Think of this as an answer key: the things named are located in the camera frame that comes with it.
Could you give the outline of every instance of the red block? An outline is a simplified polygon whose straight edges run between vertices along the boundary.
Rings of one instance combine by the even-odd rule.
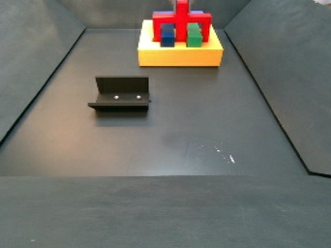
[[[197,22],[201,24],[203,42],[209,40],[209,28],[212,24],[211,14],[191,14],[188,10],[188,1],[177,0],[176,12],[173,14],[153,14],[152,29],[154,42],[160,42],[160,26],[164,23],[176,24],[176,42],[187,41],[187,24]]]

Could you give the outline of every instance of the gray wall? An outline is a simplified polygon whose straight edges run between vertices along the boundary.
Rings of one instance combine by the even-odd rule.
[[[227,34],[308,169],[331,174],[331,11],[252,0]]]
[[[0,0],[0,141],[84,26],[54,0]]]
[[[88,28],[140,28],[152,11],[172,10],[168,0],[58,0]],[[192,9],[213,15],[224,28],[251,0],[196,0]]]

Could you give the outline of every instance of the blue block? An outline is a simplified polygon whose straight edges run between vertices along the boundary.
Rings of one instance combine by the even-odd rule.
[[[160,33],[160,46],[161,47],[173,47],[175,46],[175,31],[161,30]]]
[[[165,23],[160,25],[160,30],[173,30],[175,29],[175,24],[173,23]]]

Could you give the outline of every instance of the block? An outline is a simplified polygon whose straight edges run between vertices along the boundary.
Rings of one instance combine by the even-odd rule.
[[[160,26],[160,30],[162,31],[162,30],[171,30],[171,31],[173,31],[173,29],[175,29],[175,24],[173,23],[165,23],[165,24],[161,24],[161,26]]]
[[[187,31],[187,47],[201,47],[201,33],[200,30],[192,29]]]
[[[188,1],[176,1],[176,12],[175,13],[153,13],[152,14],[152,40],[160,42],[161,24],[175,23],[176,24],[176,42],[187,41],[187,24],[200,23],[203,42],[209,41],[209,28],[212,23],[211,14],[203,14],[200,12],[191,12],[188,10]]]
[[[189,23],[188,25],[187,25],[187,31],[188,30],[200,30],[200,26],[199,26],[199,24],[197,23]]]
[[[203,14],[203,11],[189,11],[191,14]]]
[[[153,15],[172,14],[173,12],[152,12]]]
[[[144,67],[219,67],[223,59],[223,46],[211,26],[209,42],[201,47],[187,47],[187,43],[175,42],[175,47],[160,47],[152,41],[152,21],[144,20],[140,43],[138,63]]]
[[[175,46],[175,31],[173,29],[161,30],[160,46],[173,47]]]

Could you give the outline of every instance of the black metal bracket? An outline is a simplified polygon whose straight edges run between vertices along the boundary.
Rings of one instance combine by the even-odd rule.
[[[148,77],[96,77],[98,98],[88,106],[94,110],[148,110]]]

